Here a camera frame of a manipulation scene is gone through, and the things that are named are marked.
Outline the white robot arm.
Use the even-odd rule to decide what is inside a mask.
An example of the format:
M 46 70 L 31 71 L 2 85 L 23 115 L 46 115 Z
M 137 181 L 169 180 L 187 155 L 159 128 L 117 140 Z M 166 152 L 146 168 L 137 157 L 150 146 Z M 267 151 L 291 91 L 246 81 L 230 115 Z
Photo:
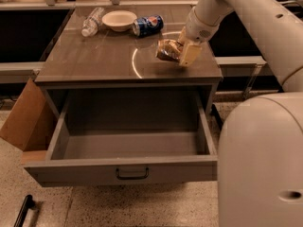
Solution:
M 282 90 L 225 119 L 219 140 L 219 227 L 303 227 L 303 22 L 277 0 L 199 0 L 181 34 L 182 63 L 237 13 Z

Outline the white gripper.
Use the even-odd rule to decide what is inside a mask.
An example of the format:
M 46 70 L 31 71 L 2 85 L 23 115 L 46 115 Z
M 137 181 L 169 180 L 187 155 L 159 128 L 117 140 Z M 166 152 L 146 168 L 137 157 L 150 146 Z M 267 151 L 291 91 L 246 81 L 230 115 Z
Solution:
M 177 39 L 177 43 L 183 45 L 179 60 L 181 66 L 190 66 L 195 62 L 202 50 L 199 43 L 209 41 L 219 29 L 220 22 L 219 9 L 195 6 L 190 11 L 186 27 L 182 28 Z

